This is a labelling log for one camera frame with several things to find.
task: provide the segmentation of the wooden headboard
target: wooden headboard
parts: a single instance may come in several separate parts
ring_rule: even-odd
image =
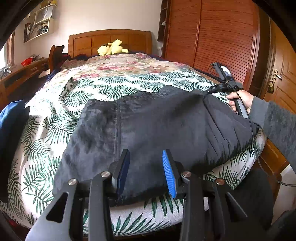
[[[92,56],[98,54],[100,46],[119,39],[124,49],[152,53],[152,37],[150,31],[133,29],[106,29],[69,36],[68,54],[75,57],[78,54]]]

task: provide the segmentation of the yellow plush toy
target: yellow plush toy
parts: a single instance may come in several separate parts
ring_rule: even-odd
[[[98,53],[100,56],[115,54],[115,53],[128,53],[128,49],[123,49],[122,41],[119,39],[115,40],[113,43],[107,44],[107,46],[103,45],[98,49]]]

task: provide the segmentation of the window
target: window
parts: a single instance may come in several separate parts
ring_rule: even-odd
[[[0,69],[5,67],[5,45],[0,51]]]
[[[6,41],[5,45],[0,51],[0,69],[5,66],[14,66],[14,41],[15,41],[15,33],[13,32],[9,39]]]

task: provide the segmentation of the gray sleeve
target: gray sleeve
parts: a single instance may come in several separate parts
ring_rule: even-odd
[[[263,131],[296,173],[296,115],[270,101]]]
[[[263,128],[265,115],[268,108],[268,102],[254,97],[250,110],[250,120]]]
[[[272,101],[254,97],[250,120],[263,129],[296,173],[296,115]]]

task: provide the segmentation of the floral bedspread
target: floral bedspread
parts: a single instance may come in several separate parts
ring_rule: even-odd
[[[138,91],[155,92],[164,85],[192,91],[205,90],[214,83],[187,65],[158,61],[142,53],[65,62],[62,71],[27,104],[30,117],[9,174],[9,202],[0,201],[0,208],[17,223],[31,227],[53,199],[54,175],[84,104],[92,98],[109,101]],[[214,95],[227,104],[224,93]],[[223,178],[235,188],[252,167],[255,150],[261,153],[265,140],[259,131],[255,143],[205,174],[204,179]],[[111,208],[116,236],[156,231],[180,222],[182,215],[183,200],[168,194]],[[87,210],[83,222],[87,232]]]

